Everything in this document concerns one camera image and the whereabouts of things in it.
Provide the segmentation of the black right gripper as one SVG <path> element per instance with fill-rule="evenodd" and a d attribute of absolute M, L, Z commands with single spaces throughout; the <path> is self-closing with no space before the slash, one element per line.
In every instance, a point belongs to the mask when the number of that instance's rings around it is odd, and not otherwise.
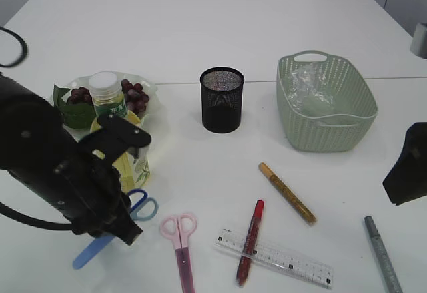
<path fill-rule="evenodd" d="M 397 206 L 426 196 L 426 122 L 408 128 L 400 156 L 382 185 Z"/>

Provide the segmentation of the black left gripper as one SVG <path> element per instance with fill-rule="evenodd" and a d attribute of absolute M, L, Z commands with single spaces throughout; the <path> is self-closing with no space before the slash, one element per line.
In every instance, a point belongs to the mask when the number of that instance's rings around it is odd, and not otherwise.
<path fill-rule="evenodd" d="M 74 234 L 113 234 L 132 245 L 143 230 L 130 216 L 130 200 L 121 191 L 112 163 L 125 152 L 136 160 L 152 142 L 151 135 L 118 115 L 101 115 L 101 129 L 83 138 L 55 168 L 69 191 L 63 215 Z"/>

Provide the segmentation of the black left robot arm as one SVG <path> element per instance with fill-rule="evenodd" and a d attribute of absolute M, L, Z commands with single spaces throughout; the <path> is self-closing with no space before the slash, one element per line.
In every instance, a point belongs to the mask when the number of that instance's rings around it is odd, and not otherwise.
<path fill-rule="evenodd" d="M 64 223 L 27 216 L 2 205 L 1 213 L 46 230 L 99 237 L 113 234 L 132 244 L 141 228 L 130 216 L 130 199 L 113 163 L 125 152 L 138 156 L 151 136 L 116 115 L 75 140 L 60 112 L 16 81 L 1 78 L 1 168 L 56 208 Z"/>

